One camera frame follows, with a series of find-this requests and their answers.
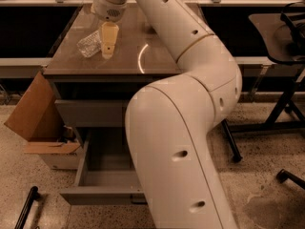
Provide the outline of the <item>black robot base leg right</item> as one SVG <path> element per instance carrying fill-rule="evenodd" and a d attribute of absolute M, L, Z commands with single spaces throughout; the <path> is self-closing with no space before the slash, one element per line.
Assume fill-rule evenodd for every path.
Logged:
<path fill-rule="evenodd" d="M 284 181 L 286 181 L 287 179 L 291 180 L 293 183 L 295 183 L 296 185 L 298 185 L 299 187 L 301 187 L 302 189 L 305 190 L 305 181 L 297 176 L 295 176 L 294 174 L 288 172 L 285 169 L 281 169 L 277 175 L 275 176 L 275 178 L 280 182 L 283 183 Z"/>

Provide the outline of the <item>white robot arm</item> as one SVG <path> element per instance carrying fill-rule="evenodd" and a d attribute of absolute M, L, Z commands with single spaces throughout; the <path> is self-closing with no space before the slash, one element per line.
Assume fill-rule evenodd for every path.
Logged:
<path fill-rule="evenodd" d="M 116 21 L 127 0 L 93 0 Z M 207 134 L 234 109 L 242 87 L 234 58 L 181 0 L 136 0 L 181 74 L 143 87 L 125 115 L 128 146 L 154 224 L 238 229 L 214 168 Z"/>

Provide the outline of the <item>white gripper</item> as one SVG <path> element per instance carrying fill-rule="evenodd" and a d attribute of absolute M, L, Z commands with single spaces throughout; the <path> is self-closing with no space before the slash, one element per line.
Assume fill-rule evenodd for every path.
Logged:
<path fill-rule="evenodd" d="M 115 50 L 119 27 L 113 23 L 119 21 L 126 8 L 127 0 L 93 0 L 91 12 L 104 22 L 99 28 L 101 52 L 105 59 L 110 59 Z"/>

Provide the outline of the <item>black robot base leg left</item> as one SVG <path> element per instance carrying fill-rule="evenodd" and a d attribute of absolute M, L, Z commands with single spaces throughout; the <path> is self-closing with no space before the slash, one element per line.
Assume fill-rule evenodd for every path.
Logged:
<path fill-rule="evenodd" d="M 38 193 L 38 187 L 32 186 L 30 188 L 30 191 L 27 195 L 27 198 L 25 200 L 25 203 L 23 205 L 23 208 L 21 210 L 21 213 L 19 215 L 19 218 L 15 224 L 14 229 L 23 229 L 25 226 L 25 223 L 27 221 L 28 215 L 31 211 L 31 207 L 33 203 L 40 198 L 40 195 Z"/>

